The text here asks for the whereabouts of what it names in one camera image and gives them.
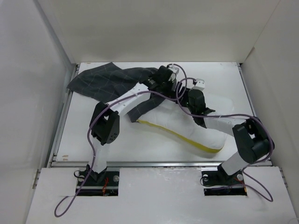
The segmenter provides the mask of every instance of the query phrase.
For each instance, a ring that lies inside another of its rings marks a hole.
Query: yellow edge
[[[160,125],[154,125],[154,124],[152,124],[152,123],[150,123],[148,121],[145,121],[145,120],[137,120],[137,121],[139,123],[141,123],[141,124],[146,124],[146,125],[149,125],[149,126],[152,126],[152,127],[161,128],[161,129],[163,129],[163,130],[165,130],[165,131],[167,131],[167,132],[169,132],[171,134],[174,134],[174,135],[178,136],[179,138],[181,138],[182,140],[188,142],[189,144],[191,144],[191,145],[193,145],[193,146],[195,146],[195,147],[197,147],[197,148],[199,148],[199,149],[201,149],[203,151],[206,151],[208,153],[218,153],[218,152],[220,152],[220,150],[222,150],[222,148],[221,149],[214,149],[214,148],[206,147],[206,146],[204,146],[202,144],[199,144],[198,142],[192,141],[192,140],[190,140],[190,139],[188,139],[188,138],[186,138],[186,137],[184,137],[184,136],[182,136],[182,135],[180,135],[180,134],[178,134],[178,133],[176,133],[176,132],[174,132],[172,130],[169,130],[169,129],[165,128],[165,127],[162,127]]]

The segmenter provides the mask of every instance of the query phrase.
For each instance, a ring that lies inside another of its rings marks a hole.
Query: dark gray fabric
[[[85,70],[77,75],[67,86],[70,90],[104,103],[115,100],[132,89],[142,78],[155,73],[156,68],[120,69],[113,63]],[[129,111],[131,122],[146,112],[159,106],[163,98],[151,95],[151,98]]]

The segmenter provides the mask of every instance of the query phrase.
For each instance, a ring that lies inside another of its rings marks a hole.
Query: purple cable
[[[221,115],[221,116],[219,116],[219,115],[215,115],[215,116],[203,116],[203,115],[194,115],[194,114],[191,114],[191,113],[189,113],[188,111],[186,111],[186,110],[182,107],[182,105],[180,104],[179,99],[183,96],[184,92],[186,91],[187,80],[195,80],[195,78],[189,78],[189,77],[187,77],[187,76],[186,76],[186,73],[185,73],[185,71],[184,71],[184,69],[183,69],[181,66],[179,66],[178,64],[173,64],[173,65],[178,66],[178,67],[183,71],[184,76],[185,76],[185,78],[183,78],[183,79],[182,79],[181,81],[179,81],[179,83],[178,83],[178,84],[181,84],[183,81],[186,81],[185,88],[184,88],[184,90],[183,90],[183,92],[182,92],[182,94],[181,94],[180,96],[178,96],[178,91],[179,91],[178,88],[176,89],[176,98],[175,98],[175,99],[166,97],[166,96],[162,95],[161,93],[158,93],[158,92],[155,92],[155,91],[142,91],[142,92],[138,92],[138,93],[136,93],[136,94],[133,94],[133,95],[128,96],[128,97],[125,97],[125,98],[123,98],[123,99],[120,99],[120,100],[115,101],[114,103],[108,105],[108,106],[107,106],[107,107],[106,107],[106,108],[105,108],[105,109],[104,109],[104,110],[103,110],[103,111],[102,111],[102,112],[101,112],[101,113],[94,119],[94,121],[90,124],[89,129],[88,129],[88,131],[87,131],[87,140],[88,140],[88,142],[89,142],[89,144],[90,144],[90,146],[91,146],[91,148],[92,148],[92,150],[93,150],[93,161],[92,161],[92,164],[91,164],[91,166],[90,166],[90,170],[88,171],[86,177],[84,178],[83,182],[81,183],[81,185],[80,185],[79,189],[77,190],[76,194],[73,196],[73,198],[72,198],[71,202],[69,203],[69,205],[66,207],[66,209],[65,209],[60,215],[57,214],[57,209],[58,209],[58,207],[60,206],[60,204],[61,204],[66,198],[71,197],[71,196],[65,196],[65,197],[64,197],[64,198],[57,204],[57,206],[56,206],[56,208],[55,208],[55,210],[54,210],[54,216],[55,216],[55,217],[57,217],[57,218],[58,218],[58,217],[61,217],[61,216],[63,216],[63,215],[68,211],[68,209],[69,209],[69,208],[71,207],[71,205],[73,204],[75,198],[78,196],[80,190],[82,189],[82,187],[83,187],[84,184],[86,183],[87,178],[89,177],[90,173],[92,172],[92,169],[93,169],[93,166],[94,166],[94,162],[95,162],[95,156],[96,156],[95,148],[94,148],[94,146],[93,146],[93,144],[92,144],[92,142],[91,142],[91,140],[90,140],[90,132],[91,132],[93,126],[96,124],[96,122],[98,121],[98,119],[99,119],[99,118],[100,118],[100,117],[101,117],[107,110],[109,110],[112,106],[114,106],[114,105],[116,105],[117,103],[122,102],[122,101],[124,101],[124,100],[127,100],[127,99],[130,99],[130,98],[132,98],[132,97],[135,97],[136,95],[140,95],[140,94],[144,94],[144,93],[152,93],[152,94],[156,94],[156,95],[158,95],[158,96],[160,96],[160,97],[163,97],[163,98],[165,98],[165,99],[167,99],[167,100],[170,100],[170,101],[177,101],[179,107],[180,107],[186,114],[188,114],[188,115],[190,115],[190,116],[192,116],[192,117],[197,117],[197,118],[207,118],[207,117],[208,117],[208,118],[219,118],[219,117],[228,118],[228,117],[235,117],[235,116],[245,116],[245,117],[252,118],[254,121],[256,121],[256,122],[257,122],[257,123],[264,129],[264,131],[265,131],[266,134],[267,134],[267,138],[269,139],[269,142],[270,142],[270,150],[269,150],[269,154],[268,154],[268,156],[267,156],[266,158],[264,158],[263,160],[257,161],[257,162],[255,162],[255,163],[258,163],[258,162],[261,162],[261,161],[265,161],[265,160],[267,160],[267,159],[271,156],[271,154],[272,154],[272,152],[273,152],[272,139],[271,139],[271,137],[270,137],[268,131],[267,131],[267,130],[265,129],[265,127],[262,125],[262,123],[261,123],[259,120],[257,120],[255,117],[250,116],[250,115],[247,115],[247,114],[230,114],[230,115]],[[247,184],[237,184],[237,185],[234,185],[234,186],[238,186],[238,185],[248,186],[249,188],[253,189],[256,193],[260,194],[260,195],[261,195],[263,198],[265,198],[266,200],[268,200],[268,201],[270,201],[270,202],[273,202],[273,197],[272,197],[271,193],[270,193],[270,192],[266,189],[266,187],[263,186],[258,180],[254,179],[252,176],[246,174],[246,173],[244,172],[244,169],[245,169],[245,168],[242,169],[243,173],[244,173],[245,175],[247,175],[249,178],[251,178],[252,180],[256,181],[258,184],[260,184],[260,185],[267,191],[267,193],[270,195],[270,198],[271,198],[271,199],[266,198],[263,194],[261,194],[261,193],[260,193],[259,191],[257,191],[255,188],[253,188],[253,187],[251,187],[251,186],[249,186],[249,185],[247,185]],[[218,189],[227,189],[227,188],[230,188],[230,187],[231,187],[231,186],[226,186],[226,187],[222,187],[222,188],[218,188]]]

